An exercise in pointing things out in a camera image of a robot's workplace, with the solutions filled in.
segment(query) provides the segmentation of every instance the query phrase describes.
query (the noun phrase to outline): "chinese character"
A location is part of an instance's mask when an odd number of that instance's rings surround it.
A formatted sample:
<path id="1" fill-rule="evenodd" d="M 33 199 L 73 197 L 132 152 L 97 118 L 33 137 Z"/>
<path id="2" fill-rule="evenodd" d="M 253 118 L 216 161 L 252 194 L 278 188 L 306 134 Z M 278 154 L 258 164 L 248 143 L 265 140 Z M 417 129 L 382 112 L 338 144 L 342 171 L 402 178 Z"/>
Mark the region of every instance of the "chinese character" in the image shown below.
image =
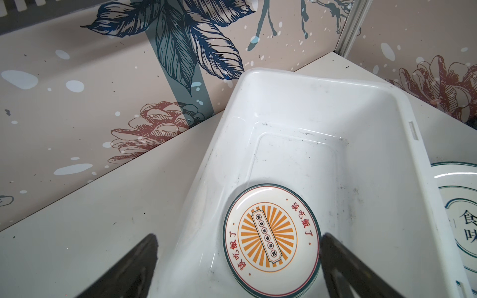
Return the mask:
<path id="1" fill-rule="evenodd" d="M 235 258 L 236 260 L 239 259 L 239 258 L 238 258 L 238 257 L 239 257 L 239 254 L 240 254 L 240 253 L 239 253 L 239 250 L 238 250 L 238 249 L 235 250 L 235 254 L 232 253 L 232 255 L 234 256 L 234 258 Z"/>
<path id="2" fill-rule="evenodd" d="M 467 210 L 459 217 L 464 217 L 466 224 L 472 223 L 477 226 L 477 216 L 472 215 L 472 213 L 468 212 Z"/>
<path id="3" fill-rule="evenodd" d="M 240 268 L 240 270 L 243 270 L 243 268 L 245 268 L 245 265 L 246 265 L 246 264 L 245 264 L 244 261 L 242 261 L 242 259 L 240 259 L 240 263 L 238 263 L 237 265 L 238 265 L 238 267 Z"/>
<path id="4" fill-rule="evenodd" d="M 308 222 L 308 219 L 304 219 L 301 221 L 301 223 L 303 224 L 303 227 L 306 229 L 307 226 L 310 226 L 310 223 Z"/>
<path id="5" fill-rule="evenodd" d="M 471 232 L 470 230 L 464 230 L 464 231 L 466 232 L 467 240 L 472 239 L 472 241 L 470 241 L 470 243 L 477 240 L 477 231 L 476 230 L 474 230 L 473 232 Z"/>
<path id="6" fill-rule="evenodd" d="M 235 249 L 237 248 L 237 243 L 236 243 L 236 239 L 234 241 L 230 241 L 230 249 Z"/>

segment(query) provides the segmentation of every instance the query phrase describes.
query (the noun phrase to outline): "plate with orange sunburst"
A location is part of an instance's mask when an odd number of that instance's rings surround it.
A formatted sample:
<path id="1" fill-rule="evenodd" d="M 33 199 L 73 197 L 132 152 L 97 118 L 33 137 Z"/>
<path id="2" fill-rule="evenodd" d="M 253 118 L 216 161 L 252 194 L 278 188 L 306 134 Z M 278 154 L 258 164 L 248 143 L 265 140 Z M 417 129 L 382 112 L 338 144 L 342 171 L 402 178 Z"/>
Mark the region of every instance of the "plate with orange sunburst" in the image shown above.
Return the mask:
<path id="1" fill-rule="evenodd" d="M 280 185 L 241 193 L 227 212 L 223 236 L 232 273 L 256 297 L 298 297 L 320 268 L 316 218 L 296 193 Z"/>

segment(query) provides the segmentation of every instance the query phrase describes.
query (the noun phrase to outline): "orange sunburst pattern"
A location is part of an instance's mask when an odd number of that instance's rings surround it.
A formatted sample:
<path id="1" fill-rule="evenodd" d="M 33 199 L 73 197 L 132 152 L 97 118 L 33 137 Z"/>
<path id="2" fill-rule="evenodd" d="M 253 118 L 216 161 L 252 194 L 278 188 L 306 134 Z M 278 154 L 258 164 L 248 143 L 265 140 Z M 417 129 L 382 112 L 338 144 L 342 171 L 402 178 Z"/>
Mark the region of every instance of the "orange sunburst pattern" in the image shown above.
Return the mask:
<path id="1" fill-rule="evenodd" d="M 276 263 L 269 261 L 259 233 L 253 223 L 252 213 L 255 210 L 262 210 L 265 214 L 281 251 L 281 260 Z M 278 271 L 285 268 L 293 259 L 297 245 L 295 225 L 290 216 L 275 204 L 259 203 L 247 210 L 240 221 L 238 232 L 239 246 L 243 255 L 258 270 L 267 272 Z"/>

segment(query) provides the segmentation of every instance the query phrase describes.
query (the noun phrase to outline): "plastic container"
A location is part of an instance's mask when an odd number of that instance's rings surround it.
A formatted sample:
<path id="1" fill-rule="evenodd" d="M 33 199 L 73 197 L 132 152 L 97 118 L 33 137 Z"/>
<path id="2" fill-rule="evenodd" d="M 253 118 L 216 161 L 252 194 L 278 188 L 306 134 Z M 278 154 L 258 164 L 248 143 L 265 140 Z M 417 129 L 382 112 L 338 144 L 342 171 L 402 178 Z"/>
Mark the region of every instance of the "plastic container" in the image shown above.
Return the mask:
<path id="1" fill-rule="evenodd" d="M 249 297 L 225 256 L 224 219 L 258 184 L 300 196 L 322 234 L 405 297 L 457 298 L 456 281 L 472 296 L 407 97 L 390 84 L 265 69 L 243 74 L 228 102 L 153 295 Z M 321 269 L 301 294 L 328 296 Z"/>

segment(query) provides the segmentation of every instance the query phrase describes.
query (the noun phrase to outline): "stack of plates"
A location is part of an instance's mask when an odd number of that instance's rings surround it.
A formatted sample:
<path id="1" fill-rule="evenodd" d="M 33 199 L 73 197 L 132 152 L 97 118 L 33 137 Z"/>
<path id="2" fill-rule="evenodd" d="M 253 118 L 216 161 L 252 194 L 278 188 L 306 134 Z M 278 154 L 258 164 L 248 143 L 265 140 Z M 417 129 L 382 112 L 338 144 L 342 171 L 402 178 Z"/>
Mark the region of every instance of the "stack of plates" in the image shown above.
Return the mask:
<path id="1" fill-rule="evenodd" d="M 472 292 L 477 295 L 477 164 L 432 164 L 449 223 L 466 269 Z"/>

